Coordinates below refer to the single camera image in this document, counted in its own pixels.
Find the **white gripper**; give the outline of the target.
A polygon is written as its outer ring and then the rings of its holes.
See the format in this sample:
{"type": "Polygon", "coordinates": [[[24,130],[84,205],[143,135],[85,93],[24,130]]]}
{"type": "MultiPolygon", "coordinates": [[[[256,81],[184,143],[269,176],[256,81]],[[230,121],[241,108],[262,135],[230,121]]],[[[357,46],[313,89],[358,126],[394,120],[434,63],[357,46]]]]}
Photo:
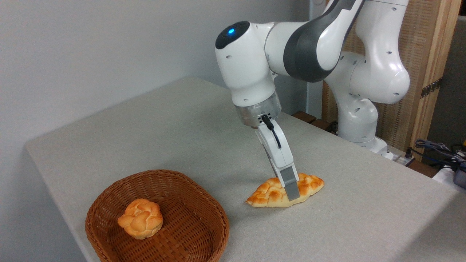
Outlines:
{"type": "Polygon", "coordinates": [[[285,189],[289,201],[300,197],[297,182],[299,177],[293,156],[283,130],[275,120],[262,122],[255,131],[272,166],[275,176],[285,189]]]}

